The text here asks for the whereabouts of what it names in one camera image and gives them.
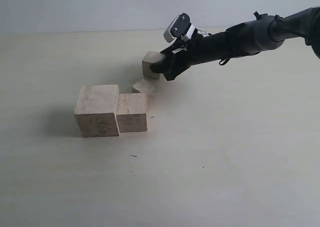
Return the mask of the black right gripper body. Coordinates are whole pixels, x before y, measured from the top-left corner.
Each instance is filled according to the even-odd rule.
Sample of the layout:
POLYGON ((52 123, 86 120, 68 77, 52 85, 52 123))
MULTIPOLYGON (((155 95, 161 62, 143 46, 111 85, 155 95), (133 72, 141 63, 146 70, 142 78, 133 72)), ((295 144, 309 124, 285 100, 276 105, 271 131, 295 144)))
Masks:
POLYGON ((168 55, 173 54, 173 66, 187 67, 203 64, 208 62, 208 47, 206 44, 208 37, 197 34, 192 40, 187 43, 181 39, 177 39, 160 53, 168 55))

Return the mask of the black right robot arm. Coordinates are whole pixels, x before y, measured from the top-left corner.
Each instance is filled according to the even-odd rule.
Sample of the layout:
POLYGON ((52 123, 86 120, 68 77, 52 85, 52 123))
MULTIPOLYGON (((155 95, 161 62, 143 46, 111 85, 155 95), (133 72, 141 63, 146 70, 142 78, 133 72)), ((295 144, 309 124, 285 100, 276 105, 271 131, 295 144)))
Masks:
POLYGON ((293 38, 303 38, 314 54, 320 55, 319 7, 287 17, 258 12, 254 16, 255 20, 211 34, 195 27, 187 13, 179 14, 163 34, 170 44, 161 51, 164 57, 152 63, 150 70, 173 81, 191 66, 214 61, 224 66, 231 59, 276 50, 293 38))

